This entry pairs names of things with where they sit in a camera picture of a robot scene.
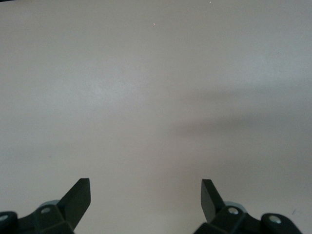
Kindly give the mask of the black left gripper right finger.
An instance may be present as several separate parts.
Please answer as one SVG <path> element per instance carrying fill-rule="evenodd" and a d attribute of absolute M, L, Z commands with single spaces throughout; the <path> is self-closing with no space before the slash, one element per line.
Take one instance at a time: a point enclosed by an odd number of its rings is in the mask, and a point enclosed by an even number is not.
<path fill-rule="evenodd" d="M 210 179 L 201 182 L 201 207 L 206 222 L 196 234 L 300 234 L 299 228 L 281 214 L 266 213 L 255 219 L 236 203 L 226 203 Z"/>

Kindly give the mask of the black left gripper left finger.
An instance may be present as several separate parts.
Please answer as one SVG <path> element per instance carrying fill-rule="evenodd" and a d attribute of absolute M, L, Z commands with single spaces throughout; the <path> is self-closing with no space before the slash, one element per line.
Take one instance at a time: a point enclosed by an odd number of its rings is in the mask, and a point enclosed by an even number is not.
<path fill-rule="evenodd" d="M 73 234 L 91 203 L 90 179 L 81 178 L 60 199 L 41 204 L 19 218 L 14 211 L 0 213 L 2 234 Z"/>

